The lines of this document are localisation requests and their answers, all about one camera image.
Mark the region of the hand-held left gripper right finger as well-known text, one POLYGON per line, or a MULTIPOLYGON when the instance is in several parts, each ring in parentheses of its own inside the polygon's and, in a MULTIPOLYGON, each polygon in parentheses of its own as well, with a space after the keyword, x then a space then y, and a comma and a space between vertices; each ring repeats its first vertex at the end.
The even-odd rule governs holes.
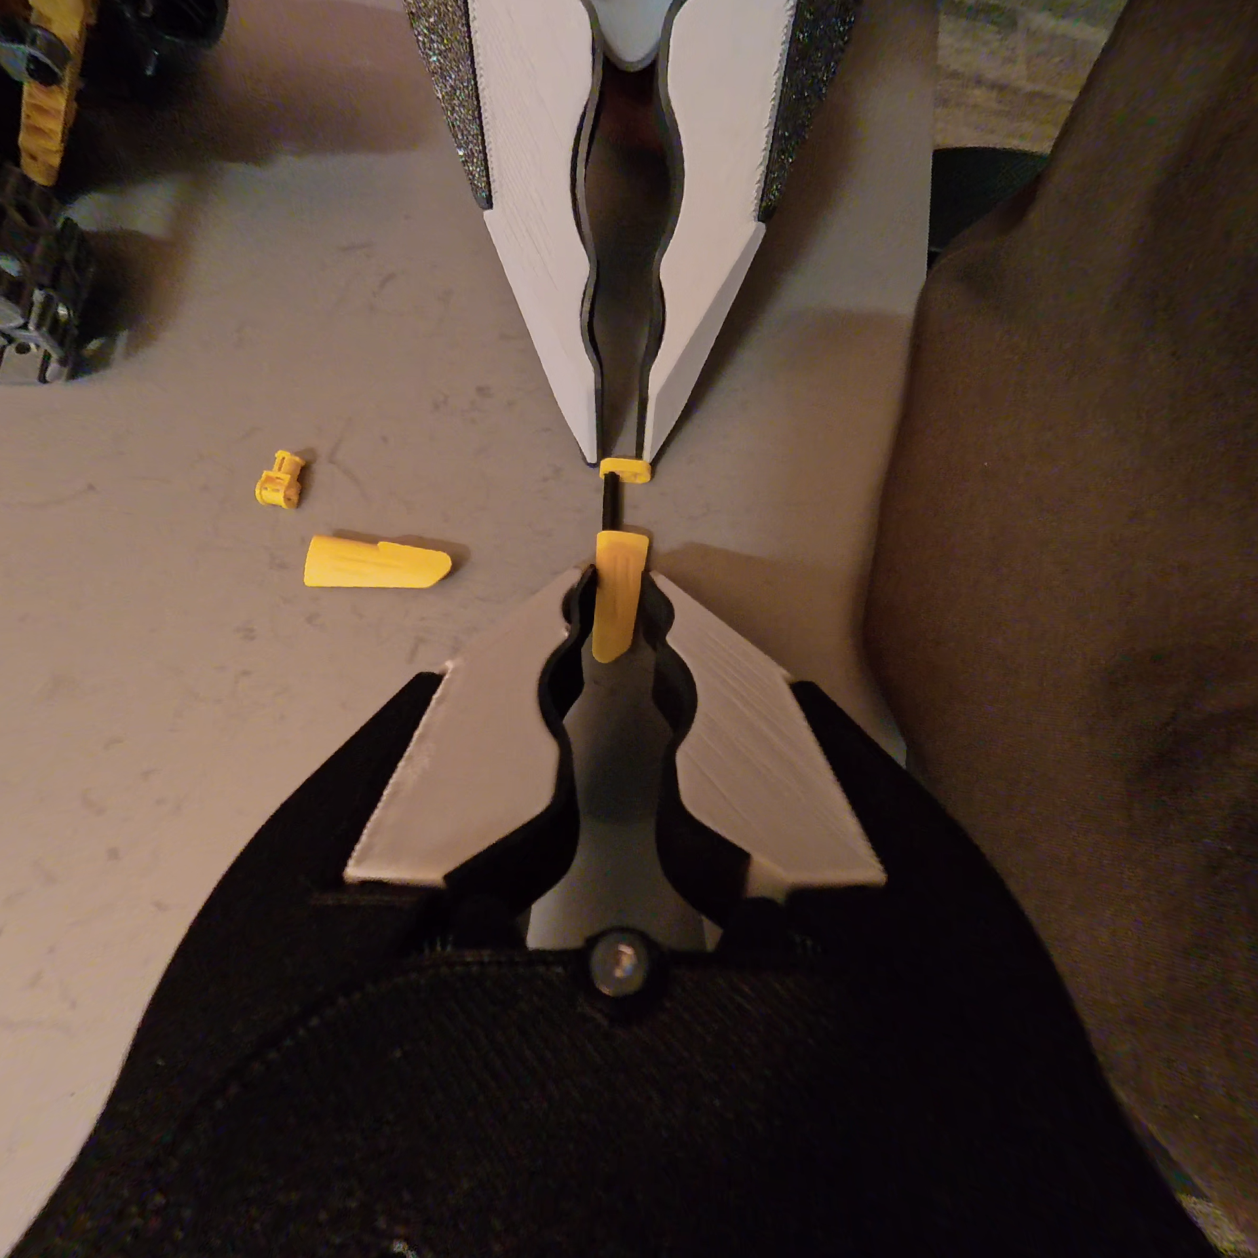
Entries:
POLYGON ((880 887, 886 873, 775 661, 666 577, 642 583, 652 701, 670 740, 655 851, 709 921, 744 899, 880 887))

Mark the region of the person's right hand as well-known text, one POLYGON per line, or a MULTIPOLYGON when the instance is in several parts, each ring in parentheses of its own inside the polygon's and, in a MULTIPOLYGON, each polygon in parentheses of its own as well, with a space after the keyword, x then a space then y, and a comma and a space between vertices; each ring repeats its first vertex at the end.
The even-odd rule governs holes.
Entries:
POLYGON ((603 62, 587 167, 587 205, 597 232, 666 210, 669 173, 655 105, 654 65, 624 71, 603 62))

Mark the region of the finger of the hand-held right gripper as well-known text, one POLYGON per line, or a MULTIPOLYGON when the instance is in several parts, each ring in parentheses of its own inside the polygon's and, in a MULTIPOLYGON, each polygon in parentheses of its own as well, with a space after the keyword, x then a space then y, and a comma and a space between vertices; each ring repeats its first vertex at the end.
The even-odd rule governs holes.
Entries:
POLYGON ((697 382, 765 235, 760 193, 793 2, 673 5, 658 44, 679 192, 657 262, 663 324, 642 399, 655 459, 697 382))
POLYGON ((491 189, 483 220, 561 417, 596 463, 602 370, 576 188, 602 44, 579 2, 473 2, 468 23, 491 189))

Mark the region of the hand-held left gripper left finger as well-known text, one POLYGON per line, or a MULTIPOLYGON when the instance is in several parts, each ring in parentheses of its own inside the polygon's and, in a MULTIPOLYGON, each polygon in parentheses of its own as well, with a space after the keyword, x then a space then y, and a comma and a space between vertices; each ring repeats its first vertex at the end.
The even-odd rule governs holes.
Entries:
POLYGON ((584 686, 593 569, 560 574, 447 665, 342 872, 525 912, 567 872, 578 809, 563 721, 584 686))

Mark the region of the yellow black toy tracked vehicle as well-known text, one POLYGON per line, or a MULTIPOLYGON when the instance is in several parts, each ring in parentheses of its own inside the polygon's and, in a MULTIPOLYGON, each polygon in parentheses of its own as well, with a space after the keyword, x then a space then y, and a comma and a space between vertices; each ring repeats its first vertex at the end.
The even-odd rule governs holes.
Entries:
POLYGON ((89 354, 97 258, 58 196, 80 89, 179 86, 224 33, 227 2, 2 2, 1 379, 59 384, 89 354))

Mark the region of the yellow blade-shaped brick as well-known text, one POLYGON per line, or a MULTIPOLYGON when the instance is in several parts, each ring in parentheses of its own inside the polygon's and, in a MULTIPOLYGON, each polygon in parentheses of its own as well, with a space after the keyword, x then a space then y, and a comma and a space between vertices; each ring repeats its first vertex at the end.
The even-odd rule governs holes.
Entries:
POLYGON ((307 587, 429 589, 450 574, 452 557, 389 541, 314 536, 304 562, 307 587))
POLYGON ((591 658, 602 665, 617 661, 633 643, 648 551, 649 539, 637 532, 602 529, 597 533, 591 658))

